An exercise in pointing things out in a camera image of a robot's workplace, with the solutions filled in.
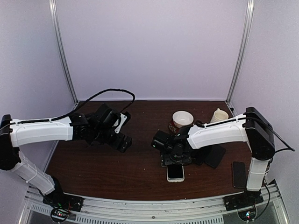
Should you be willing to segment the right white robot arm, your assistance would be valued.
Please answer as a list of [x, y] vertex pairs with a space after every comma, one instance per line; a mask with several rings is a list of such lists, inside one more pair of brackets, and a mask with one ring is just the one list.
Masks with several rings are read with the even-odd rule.
[[275, 154], [272, 125], [254, 107], [225, 121], [209, 124], [187, 125], [177, 134], [158, 131], [152, 146], [160, 151], [162, 166], [192, 162], [192, 152], [207, 146], [230, 142], [247, 142], [251, 150], [251, 162], [246, 191], [240, 194], [240, 203], [251, 205], [257, 199], [266, 168]]

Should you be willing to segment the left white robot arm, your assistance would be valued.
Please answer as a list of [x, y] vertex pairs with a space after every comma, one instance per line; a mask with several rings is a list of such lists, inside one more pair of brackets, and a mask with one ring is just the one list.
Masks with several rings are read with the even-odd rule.
[[41, 171], [21, 151], [20, 146], [47, 141], [84, 140], [88, 144], [98, 142], [124, 153], [132, 139], [121, 133], [129, 120], [129, 114], [119, 112], [74, 113], [64, 118], [41, 120], [11, 119], [4, 115], [0, 125], [0, 169], [15, 172], [34, 185], [57, 207], [67, 203], [67, 196], [59, 181]]

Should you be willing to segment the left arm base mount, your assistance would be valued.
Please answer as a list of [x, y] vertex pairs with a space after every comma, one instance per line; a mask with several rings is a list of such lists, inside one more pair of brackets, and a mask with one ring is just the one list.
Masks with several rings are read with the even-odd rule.
[[72, 212], [80, 212], [83, 205], [83, 198], [63, 194], [62, 198], [58, 196], [42, 195], [43, 203], [51, 206], [50, 218], [55, 223], [66, 221]]

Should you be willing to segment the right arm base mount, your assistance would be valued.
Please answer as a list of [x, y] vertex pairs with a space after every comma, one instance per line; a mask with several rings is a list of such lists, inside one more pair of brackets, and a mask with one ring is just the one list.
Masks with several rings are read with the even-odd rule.
[[237, 210], [238, 217], [245, 222], [254, 221], [257, 217], [256, 205], [263, 202], [260, 191], [244, 191], [240, 194], [223, 198], [226, 211]]

